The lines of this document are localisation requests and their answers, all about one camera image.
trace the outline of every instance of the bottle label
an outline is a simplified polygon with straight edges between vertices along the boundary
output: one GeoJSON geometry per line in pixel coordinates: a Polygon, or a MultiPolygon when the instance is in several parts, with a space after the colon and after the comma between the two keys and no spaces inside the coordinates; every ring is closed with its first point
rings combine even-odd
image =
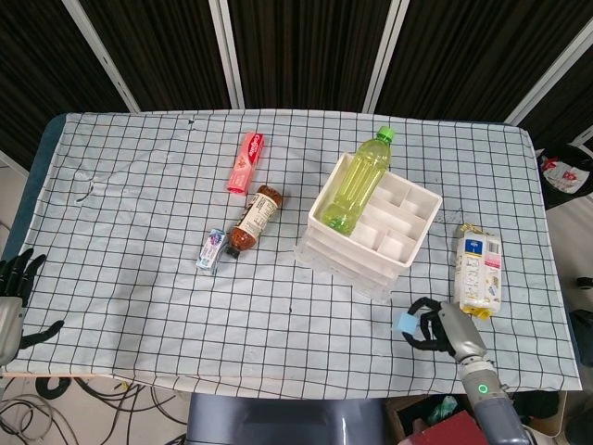
{"type": "Polygon", "coordinates": [[[276,209],[278,206],[271,197],[257,193],[243,212],[237,227],[258,239],[276,209]]]}

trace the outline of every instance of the table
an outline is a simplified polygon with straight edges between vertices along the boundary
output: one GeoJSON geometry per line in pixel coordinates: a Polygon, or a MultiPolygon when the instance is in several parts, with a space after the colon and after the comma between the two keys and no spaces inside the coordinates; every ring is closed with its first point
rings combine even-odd
{"type": "MultiPolygon", "coordinates": [[[[449,297],[455,232],[466,222],[503,240],[502,310],[476,321],[501,380],[580,389],[521,129],[306,110],[69,114],[57,144],[48,134],[44,142],[15,223],[30,226],[24,246],[48,254],[25,333],[66,326],[8,373],[114,375],[248,397],[462,392],[447,354],[412,350],[392,322],[419,297],[449,297]],[[295,266],[292,254],[339,155],[384,124],[397,132],[392,171],[444,199],[387,305],[295,266]],[[248,130],[267,135],[252,188],[277,187],[284,207],[256,249],[225,258],[216,277],[198,275],[206,233],[232,227],[246,204],[225,183],[248,130]]],[[[11,238],[6,254],[19,244],[11,238]]]]}

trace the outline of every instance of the bottle neck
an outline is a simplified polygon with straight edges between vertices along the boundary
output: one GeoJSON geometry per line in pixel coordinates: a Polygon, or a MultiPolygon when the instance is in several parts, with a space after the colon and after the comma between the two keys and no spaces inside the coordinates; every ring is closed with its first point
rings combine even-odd
{"type": "Polygon", "coordinates": [[[383,136],[382,134],[377,134],[377,137],[375,137],[375,139],[378,139],[381,142],[385,142],[388,145],[391,144],[391,140],[388,137],[383,136]]]}

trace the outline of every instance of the white storage crate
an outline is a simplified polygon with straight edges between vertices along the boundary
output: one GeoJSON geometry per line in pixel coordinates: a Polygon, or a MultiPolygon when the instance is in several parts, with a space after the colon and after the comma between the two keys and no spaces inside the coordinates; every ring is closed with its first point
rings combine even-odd
{"type": "Polygon", "coordinates": [[[309,212],[307,232],[296,246],[296,260],[315,271],[339,273],[354,290],[377,300],[390,299],[397,277],[410,268],[442,197],[386,172],[354,231],[344,236],[320,221],[334,200],[354,157],[342,155],[309,212]]]}

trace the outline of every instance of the floor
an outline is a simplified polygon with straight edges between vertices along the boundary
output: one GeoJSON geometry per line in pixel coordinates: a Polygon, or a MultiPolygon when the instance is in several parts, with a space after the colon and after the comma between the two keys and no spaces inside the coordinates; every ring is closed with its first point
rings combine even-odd
{"type": "MultiPolygon", "coordinates": [[[[12,226],[14,216],[20,201],[26,178],[22,172],[16,172],[0,160],[0,252],[4,249],[6,237],[12,226]]],[[[593,275],[593,236],[590,233],[589,222],[593,220],[593,198],[585,197],[568,204],[564,204],[548,212],[550,238],[554,250],[558,273],[561,281],[562,293],[567,299],[571,309],[589,309],[593,311],[593,290],[583,291],[574,285],[578,276],[593,275]]],[[[593,393],[593,373],[590,369],[581,368],[581,377],[586,391],[569,395],[567,409],[577,412],[587,401],[587,396],[593,393]]],[[[91,388],[112,395],[113,404],[120,402],[123,391],[121,382],[105,377],[86,379],[91,388]]],[[[12,381],[3,398],[0,414],[5,422],[17,425],[19,419],[28,422],[27,409],[15,406],[3,411],[12,405],[8,400],[14,397],[26,397],[24,394],[35,394],[35,379],[20,378],[12,381]]],[[[137,388],[131,388],[133,394],[137,388]]],[[[189,396],[186,393],[175,393],[166,389],[157,389],[158,401],[169,401],[161,407],[167,415],[185,422],[189,410],[189,396]]],[[[134,397],[125,399],[121,408],[130,410],[134,397]]],[[[81,387],[72,382],[66,393],[50,401],[55,409],[56,423],[63,431],[65,438],[60,437],[56,426],[51,426],[43,444],[166,444],[185,432],[185,426],[173,422],[161,413],[151,398],[150,388],[144,388],[135,401],[135,409],[148,408],[140,413],[129,415],[121,412],[116,418],[116,409],[107,406],[104,402],[84,392],[81,387]]],[[[27,433],[36,436],[43,433],[47,423],[42,414],[36,413],[27,433]]],[[[6,445],[19,444],[14,436],[9,436],[0,430],[0,443],[6,445]]],[[[542,439],[541,444],[551,445],[553,441],[542,439]]],[[[567,443],[558,438],[557,443],[567,443]]]]}
{"type": "Polygon", "coordinates": [[[26,178],[0,160],[0,252],[17,214],[26,178]]]}
{"type": "MultiPolygon", "coordinates": [[[[50,380],[49,387],[53,388],[57,384],[57,379],[50,380]]],[[[110,378],[96,377],[85,379],[89,385],[100,392],[106,394],[121,394],[123,388],[121,382],[110,378]]],[[[107,406],[104,402],[95,399],[81,387],[72,381],[66,392],[57,399],[51,400],[50,404],[54,411],[54,417],[57,425],[64,434],[64,439],[55,425],[53,425],[43,440],[44,445],[121,445],[129,443],[130,445],[160,445],[165,444],[181,434],[185,433],[185,425],[173,422],[165,417],[157,408],[151,398],[151,391],[148,387],[138,394],[136,400],[134,397],[127,398],[121,405],[121,409],[130,410],[132,407],[137,410],[143,410],[153,406],[152,409],[136,413],[121,412],[115,419],[116,409],[107,406]],[[109,431],[115,425],[113,432],[109,436],[109,431]]],[[[134,394],[135,388],[130,389],[129,394],[134,394]]],[[[2,408],[10,406],[11,398],[23,398],[24,394],[36,394],[34,378],[15,379],[8,387],[3,398],[2,408]]],[[[119,404],[118,396],[113,405],[119,404]]],[[[171,417],[185,423],[189,411],[189,395],[187,393],[174,393],[167,389],[156,389],[156,398],[159,403],[166,401],[160,407],[171,417]]],[[[37,402],[36,399],[25,396],[24,399],[37,402]]],[[[27,409],[23,406],[15,406],[2,413],[5,422],[16,426],[19,419],[27,415],[27,409]]],[[[35,437],[43,433],[47,426],[47,420],[38,412],[35,412],[32,418],[31,426],[26,430],[29,437],[35,437]]],[[[22,442],[14,436],[9,436],[0,430],[0,443],[4,445],[18,445],[22,442]]]]}

